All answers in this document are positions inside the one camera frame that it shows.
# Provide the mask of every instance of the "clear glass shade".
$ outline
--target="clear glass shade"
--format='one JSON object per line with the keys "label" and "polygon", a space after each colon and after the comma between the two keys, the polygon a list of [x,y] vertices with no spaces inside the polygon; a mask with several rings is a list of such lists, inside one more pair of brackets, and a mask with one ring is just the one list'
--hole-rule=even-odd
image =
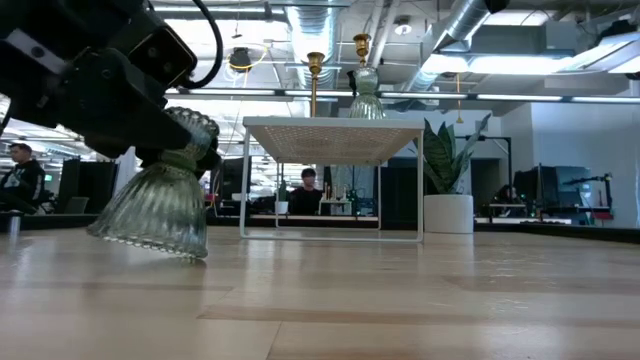
{"label": "clear glass shade", "polygon": [[88,233],[176,255],[207,256],[206,209],[193,171],[219,133],[207,116],[185,108],[165,110],[191,133],[182,150],[165,150],[107,205]]}
{"label": "clear glass shade", "polygon": [[371,67],[363,67],[355,72],[358,96],[349,109],[350,118],[384,119],[382,103],[375,96],[378,88],[378,71]]}

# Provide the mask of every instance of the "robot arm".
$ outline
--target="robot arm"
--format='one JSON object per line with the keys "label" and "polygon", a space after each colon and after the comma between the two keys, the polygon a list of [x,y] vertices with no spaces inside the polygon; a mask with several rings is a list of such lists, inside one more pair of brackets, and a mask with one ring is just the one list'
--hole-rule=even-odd
{"label": "robot arm", "polygon": [[34,124],[61,124],[110,157],[129,146],[157,153],[179,149],[188,132],[163,113],[171,87],[209,83],[189,77],[196,56],[145,0],[0,0],[0,93],[8,115]]}

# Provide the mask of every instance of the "black jacket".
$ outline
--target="black jacket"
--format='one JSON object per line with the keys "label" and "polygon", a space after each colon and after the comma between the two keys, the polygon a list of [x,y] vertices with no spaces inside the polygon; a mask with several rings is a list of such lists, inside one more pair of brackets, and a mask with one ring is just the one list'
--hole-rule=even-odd
{"label": "black jacket", "polygon": [[299,187],[289,194],[289,213],[292,215],[315,215],[320,207],[322,191],[311,191]]}
{"label": "black jacket", "polygon": [[17,164],[0,181],[0,191],[17,196],[32,205],[37,203],[43,190],[44,170],[36,160]]}

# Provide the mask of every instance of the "table leg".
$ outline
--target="table leg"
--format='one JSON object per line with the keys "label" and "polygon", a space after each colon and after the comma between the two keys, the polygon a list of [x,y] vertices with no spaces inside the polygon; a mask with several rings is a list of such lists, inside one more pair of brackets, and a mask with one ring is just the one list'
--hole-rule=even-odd
{"label": "table leg", "polygon": [[240,237],[245,238],[245,221],[247,218],[247,185],[249,184],[249,157],[251,151],[251,130],[249,127],[245,129],[244,134],[244,162],[242,163],[242,197],[240,199]]}
{"label": "table leg", "polygon": [[280,203],[280,162],[278,161],[278,159],[274,159],[276,161],[276,229],[280,227],[280,221],[279,221],[279,213],[280,213],[280,209],[278,208],[278,205]]}
{"label": "table leg", "polygon": [[418,241],[424,239],[424,130],[418,137]]}
{"label": "table leg", "polygon": [[382,229],[382,164],[378,164],[378,230]]}

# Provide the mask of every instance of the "white planter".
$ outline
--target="white planter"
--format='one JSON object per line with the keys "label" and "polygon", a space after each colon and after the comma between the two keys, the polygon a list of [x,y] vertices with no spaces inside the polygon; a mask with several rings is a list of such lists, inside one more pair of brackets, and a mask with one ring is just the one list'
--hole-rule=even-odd
{"label": "white planter", "polygon": [[427,195],[423,206],[425,232],[473,233],[473,196]]}
{"label": "white planter", "polygon": [[276,212],[278,215],[284,215],[289,211],[289,202],[288,201],[278,201],[276,203]]}

